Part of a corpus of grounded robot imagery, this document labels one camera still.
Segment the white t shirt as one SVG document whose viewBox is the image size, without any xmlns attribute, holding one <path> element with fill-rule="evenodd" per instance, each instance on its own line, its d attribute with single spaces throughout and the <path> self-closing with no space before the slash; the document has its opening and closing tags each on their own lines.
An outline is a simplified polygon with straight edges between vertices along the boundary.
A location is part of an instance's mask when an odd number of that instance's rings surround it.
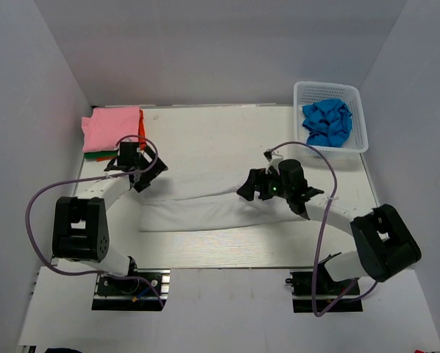
<svg viewBox="0 0 440 353">
<path fill-rule="evenodd" d="M 302 220 L 283 199 L 248 202 L 236 193 L 240 185 L 238 176 L 162 176 L 138 197 L 138 230 L 195 232 Z"/>
</svg>

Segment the blue t shirt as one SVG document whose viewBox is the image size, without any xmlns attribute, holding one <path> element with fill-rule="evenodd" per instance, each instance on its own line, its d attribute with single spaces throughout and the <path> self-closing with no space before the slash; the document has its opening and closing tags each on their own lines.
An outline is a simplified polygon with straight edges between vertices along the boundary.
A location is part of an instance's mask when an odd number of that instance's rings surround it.
<svg viewBox="0 0 440 353">
<path fill-rule="evenodd" d="M 325 99 L 302 107 L 307 144 L 341 148 L 352 131 L 352 112 L 340 99 Z"/>
</svg>

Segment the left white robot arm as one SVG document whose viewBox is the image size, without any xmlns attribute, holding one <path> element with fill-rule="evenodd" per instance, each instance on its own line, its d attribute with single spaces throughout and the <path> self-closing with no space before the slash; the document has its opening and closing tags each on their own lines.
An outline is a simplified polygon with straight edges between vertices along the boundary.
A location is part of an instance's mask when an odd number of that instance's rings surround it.
<svg viewBox="0 0 440 353">
<path fill-rule="evenodd" d="M 137 142 L 121 142 L 118 155 L 108 163 L 103 175 L 83 180 L 91 183 L 89 188 L 57 200 L 53 255 L 115 276 L 114 283 L 123 293 L 136 291 L 140 275 L 130 269 L 132 258 L 111 246 L 107 211 L 124 194 L 140 193 L 167 170 L 157 148 L 149 141 L 143 149 Z"/>
</svg>

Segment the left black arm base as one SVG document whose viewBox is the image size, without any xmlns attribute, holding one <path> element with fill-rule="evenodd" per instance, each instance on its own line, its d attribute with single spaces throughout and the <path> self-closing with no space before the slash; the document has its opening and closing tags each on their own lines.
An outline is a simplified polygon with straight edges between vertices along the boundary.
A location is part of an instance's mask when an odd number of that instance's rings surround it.
<svg viewBox="0 0 440 353">
<path fill-rule="evenodd" d="M 160 312 L 167 301 L 170 283 L 168 269 L 135 269 L 137 279 L 117 280 L 98 276 L 92 311 Z"/>
</svg>

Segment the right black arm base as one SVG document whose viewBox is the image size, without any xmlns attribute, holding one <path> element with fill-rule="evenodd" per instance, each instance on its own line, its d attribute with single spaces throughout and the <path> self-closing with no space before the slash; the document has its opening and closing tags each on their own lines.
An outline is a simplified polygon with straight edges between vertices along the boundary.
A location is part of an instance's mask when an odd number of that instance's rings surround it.
<svg viewBox="0 0 440 353">
<path fill-rule="evenodd" d="M 292 290 L 292 304 L 294 313 L 312 313 L 311 301 L 311 271 L 291 272 L 285 283 Z M 333 282 L 319 274 L 316 283 L 316 307 L 322 312 L 338 295 L 343 293 L 352 284 L 351 279 L 341 282 Z M 358 284 L 353 285 L 350 291 L 340 299 L 328 313 L 361 313 L 363 305 L 358 297 L 361 291 Z"/>
</svg>

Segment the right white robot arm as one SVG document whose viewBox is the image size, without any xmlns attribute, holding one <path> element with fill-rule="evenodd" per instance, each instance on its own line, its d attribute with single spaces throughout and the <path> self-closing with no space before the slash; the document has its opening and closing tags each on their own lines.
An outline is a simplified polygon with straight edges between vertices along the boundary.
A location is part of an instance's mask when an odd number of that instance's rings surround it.
<svg viewBox="0 0 440 353">
<path fill-rule="evenodd" d="M 285 199 L 292 213 L 321 221 L 351 235 L 356 250 L 325 259 L 316 277 L 318 287 L 334 293 L 344 280 L 370 277 L 385 282 L 417 263 L 422 252 L 397 210 L 384 204 L 365 214 L 342 202 L 327 198 L 324 191 L 308 184 L 297 160 L 284 160 L 276 167 L 252 169 L 237 194 L 251 202 L 274 197 Z"/>
</svg>

